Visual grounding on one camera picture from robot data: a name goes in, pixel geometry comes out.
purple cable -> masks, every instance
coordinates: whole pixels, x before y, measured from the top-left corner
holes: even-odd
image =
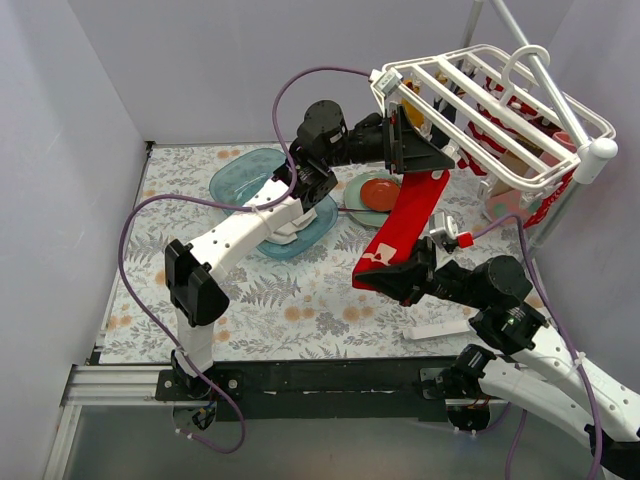
[[[569,332],[565,328],[564,324],[560,321],[559,316],[551,306],[551,302],[549,302],[547,295],[544,293],[540,279],[538,278],[538,274],[536,273],[536,270],[533,267],[533,261],[531,259],[531,256],[529,255],[529,251],[527,248],[527,239],[524,234],[522,219],[515,213],[507,214],[495,220],[488,227],[474,234],[473,238],[474,239],[480,238],[481,236],[485,235],[487,232],[493,230],[499,225],[502,225],[505,221],[509,220],[510,218],[515,219],[518,224],[518,238],[520,239],[520,248],[522,249],[522,256],[524,258],[524,263],[529,272],[529,276],[531,277],[531,281],[533,282],[533,285],[538,291],[538,295],[540,295],[540,299],[542,300],[542,303],[549,311],[551,318],[553,318],[553,320],[555,321],[556,327],[558,328],[558,332],[560,333],[560,336],[564,339],[565,344],[567,345],[567,350],[571,355],[571,358],[574,361],[578,360],[579,358],[578,350],[576,349],[573,341],[571,340],[571,336],[569,335]],[[595,430],[595,436],[596,436],[596,449],[593,454],[593,461],[591,462],[591,468],[589,469],[589,474],[587,476],[588,480],[594,480],[598,475],[598,471],[600,469],[600,460],[602,459],[602,422],[600,421],[598,404],[596,402],[595,394],[593,393],[593,387],[591,386],[591,382],[589,381],[589,377],[587,376],[587,372],[584,370],[584,367],[582,365],[578,365],[577,371],[578,371],[578,374],[580,375],[580,378],[582,379],[582,382],[584,383],[584,388],[587,392],[587,398],[589,399],[589,405],[591,406],[591,415],[593,417],[593,424],[594,424],[594,430]],[[519,437],[514,438],[514,443],[516,444],[517,444],[517,438]]]
[[[522,416],[520,417],[518,430],[516,430],[516,434],[513,437],[513,442],[511,442],[511,448],[509,449],[509,454],[507,455],[507,461],[504,464],[504,480],[511,480],[511,463],[513,462],[513,457],[516,454],[518,443],[520,443],[520,437],[522,436],[522,432],[524,431],[524,426],[527,423],[527,415],[528,412],[526,410],[523,410]]]
[[[287,148],[287,144],[284,140],[284,137],[282,136],[282,132],[280,131],[280,126],[278,125],[278,118],[277,118],[277,112],[278,112],[278,105],[280,104],[280,99],[282,98],[282,96],[284,95],[284,92],[291,86],[291,84],[293,84],[296,80],[298,80],[301,77],[304,77],[305,75],[308,75],[310,73],[313,72],[319,72],[319,71],[337,71],[337,72],[347,72],[347,73],[355,73],[358,75],[363,75],[365,77],[369,77],[369,73],[365,72],[365,71],[361,71],[361,70],[354,70],[351,68],[342,68],[342,67],[332,67],[332,66],[321,66],[321,67],[315,67],[315,68],[309,68],[307,70],[304,70],[300,73],[298,73],[297,75],[295,75],[294,77],[292,77],[287,83],[284,84],[284,86],[280,89],[280,91],[278,92],[278,94],[276,95],[276,99],[273,102],[273,109],[271,110],[271,120],[273,121],[273,128],[275,130],[276,133],[276,137],[278,138],[278,142],[280,142],[280,145],[282,146],[282,150],[284,151],[286,157],[287,157],[287,162],[289,164],[289,167],[291,169],[291,185],[289,185],[289,188],[287,189],[287,191],[279,198],[265,203],[263,205],[258,205],[257,208],[259,210],[265,210],[271,207],[274,207],[276,205],[278,205],[279,203],[281,203],[282,201],[284,201],[294,190],[295,186],[296,186],[296,182],[298,181],[298,174],[295,168],[295,161],[293,160],[293,158],[291,157],[291,154],[289,153],[289,149]],[[180,344],[180,341],[178,340],[178,338],[171,332],[171,330],[169,330],[161,321],[158,317],[156,317],[153,312],[142,302],[142,300],[140,299],[140,297],[138,297],[138,295],[136,294],[136,292],[134,291],[133,287],[131,286],[131,283],[129,283],[129,279],[127,278],[127,274],[125,272],[124,269],[124,255],[125,255],[125,244],[127,242],[127,234],[129,233],[129,228],[131,227],[131,224],[133,223],[133,219],[135,218],[135,216],[140,212],[140,210],[142,210],[144,207],[146,207],[147,205],[149,205],[150,203],[153,202],[157,202],[160,200],[181,200],[184,202],[190,202],[190,203],[195,203],[198,205],[204,205],[207,207],[214,207],[214,208],[223,208],[223,209],[227,209],[227,210],[235,210],[235,211],[239,211],[239,212],[251,212],[252,209],[250,207],[240,207],[237,205],[225,205],[224,203],[218,203],[218,202],[210,202],[207,200],[202,200],[199,198],[195,198],[195,197],[189,197],[186,195],[177,195],[177,194],[165,194],[165,195],[158,195],[156,197],[152,197],[149,198],[143,202],[141,202],[140,204],[138,204],[129,214],[129,216],[127,217],[127,219],[124,222],[124,226],[122,227],[122,232],[120,233],[120,241],[118,243],[118,271],[120,272],[120,277],[122,278],[122,283],[124,284],[125,288],[127,289],[127,291],[129,292],[129,295],[131,295],[131,298],[133,298],[133,300],[138,304],[138,306],[142,309],[142,311],[144,313],[147,314],[147,316],[151,319],[151,321],[153,323],[156,324],[156,326],[158,326],[158,328],[160,328],[160,330],[162,330],[168,337],[169,339],[175,344],[176,349],[180,350],[182,352],[184,352],[184,349],[182,347],[182,345]],[[219,445],[216,445],[215,443],[211,442],[210,440],[189,432],[188,430],[185,429],[179,429],[181,433],[183,433],[184,435],[190,436],[189,438],[192,438],[206,446],[208,446],[209,448],[215,450],[216,452],[220,452],[220,453],[233,453],[236,450],[238,450],[242,444],[244,443],[245,437],[246,437],[246,433],[247,433],[247,425],[246,422],[244,420],[244,416],[242,415],[242,412],[240,411],[240,408],[238,407],[238,405],[233,401],[233,399],[231,397],[229,397],[229,395],[227,395],[220,387],[218,387],[215,383],[213,383],[211,380],[209,380],[200,370],[198,370],[198,368],[193,364],[193,362],[191,361],[191,359],[188,356],[184,356],[184,359],[186,360],[187,364],[193,369],[193,371],[196,373],[196,375],[198,375],[198,377],[200,377],[211,389],[212,391],[215,391],[216,393],[218,393],[222,398],[224,398],[229,405],[231,405],[231,408],[233,408],[234,412],[236,413],[236,415],[238,416],[238,420],[240,421],[240,428],[241,428],[241,433],[240,433],[240,439],[238,440],[238,443],[236,443],[233,447],[220,447]]]

